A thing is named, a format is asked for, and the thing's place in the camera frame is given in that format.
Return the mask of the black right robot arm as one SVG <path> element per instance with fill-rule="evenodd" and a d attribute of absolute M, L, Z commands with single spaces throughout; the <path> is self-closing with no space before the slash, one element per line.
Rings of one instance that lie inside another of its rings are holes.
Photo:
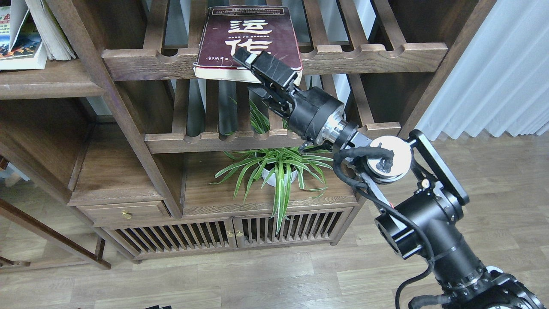
<path fill-rule="evenodd" d="M 410 309 L 544 308 L 513 275 L 486 267 L 469 247 L 455 226 L 469 197 L 421 131 L 411 131 L 408 139 L 370 139 L 345 121 L 341 101 L 318 87 L 298 88 L 296 72 L 273 55 L 239 48 L 233 59 L 259 80 L 249 89 L 287 120 L 305 146 L 333 152 L 335 174 L 377 206 L 376 226 L 395 253 L 427 262 L 424 272 L 399 286 L 396 308 L 404 287 L 431 273 L 443 293 L 413 297 Z"/>

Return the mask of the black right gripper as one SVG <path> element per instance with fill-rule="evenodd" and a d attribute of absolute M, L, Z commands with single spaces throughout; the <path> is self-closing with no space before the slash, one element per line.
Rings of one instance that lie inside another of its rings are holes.
<path fill-rule="evenodd" d="M 248 84 L 248 89 L 286 119 L 291 131 L 313 144 L 347 142 L 344 106 L 339 100 L 318 87 L 301 90 L 294 84 L 297 73 L 265 51 L 257 55 L 239 48 L 232 58 L 251 68 L 259 84 Z"/>

